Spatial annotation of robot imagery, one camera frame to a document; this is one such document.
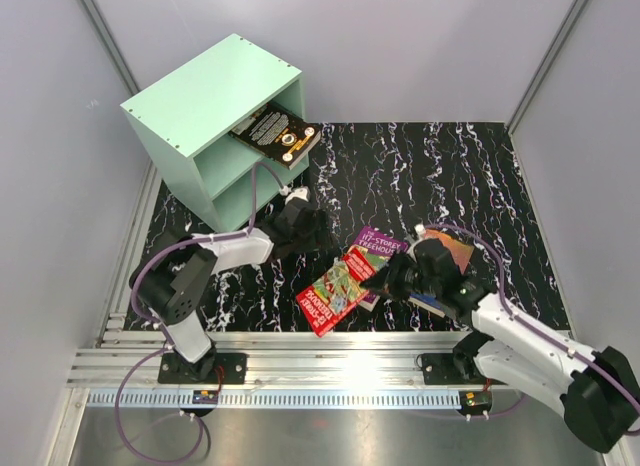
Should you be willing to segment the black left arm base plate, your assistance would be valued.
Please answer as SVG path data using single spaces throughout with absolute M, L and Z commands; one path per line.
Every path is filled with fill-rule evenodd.
M 248 356 L 244 353 L 207 353 L 197 363 L 189 363 L 177 353 L 162 355 L 157 381 L 159 384 L 243 385 Z

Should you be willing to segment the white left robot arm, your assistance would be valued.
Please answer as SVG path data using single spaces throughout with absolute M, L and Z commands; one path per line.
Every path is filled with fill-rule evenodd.
M 197 313 L 210 278 L 292 254 L 326 250 L 333 243 L 327 212 L 300 198 L 235 232 L 168 235 L 130 276 L 130 304 L 139 317 L 161 330 L 181 359 L 181 372 L 203 383 L 215 371 L 214 342 Z

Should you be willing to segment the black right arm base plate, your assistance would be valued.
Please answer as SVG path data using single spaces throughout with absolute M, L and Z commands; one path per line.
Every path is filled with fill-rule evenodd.
M 455 353 L 423 353 L 418 356 L 426 385 L 481 385 L 485 378 L 474 362 Z

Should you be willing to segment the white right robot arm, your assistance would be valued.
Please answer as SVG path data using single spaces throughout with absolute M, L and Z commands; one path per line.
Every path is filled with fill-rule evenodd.
M 639 419 L 639 383 L 626 356 L 597 351 L 539 322 L 503 292 L 461 272 L 435 238 L 397 252 L 363 287 L 393 300 L 429 297 L 446 317 L 469 328 L 453 348 L 454 374 L 520 390 L 564 420 L 583 444 L 608 453 Z

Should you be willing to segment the red paperback book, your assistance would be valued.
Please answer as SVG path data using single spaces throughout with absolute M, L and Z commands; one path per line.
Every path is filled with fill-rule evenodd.
M 388 256 L 352 246 L 342 259 L 296 296 L 296 301 L 317 337 L 323 337 L 367 296 L 361 283 L 378 272 Z

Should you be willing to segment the purple treehouse book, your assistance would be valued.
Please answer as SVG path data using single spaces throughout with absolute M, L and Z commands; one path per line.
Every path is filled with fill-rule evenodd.
M 379 272 L 391 258 L 399 251 L 406 251 L 408 245 L 393 239 L 372 227 L 366 226 L 358 234 L 354 244 L 345 256 L 349 273 L 349 305 L 364 308 L 372 312 L 380 300 L 380 296 L 368 292 L 360 285 L 361 281 Z

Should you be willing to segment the black paperback book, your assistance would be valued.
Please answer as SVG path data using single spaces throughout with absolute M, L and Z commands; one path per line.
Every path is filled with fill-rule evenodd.
M 291 170 L 320 141 L 321 126 L 269 102 L 240 121 L 229 135 Z

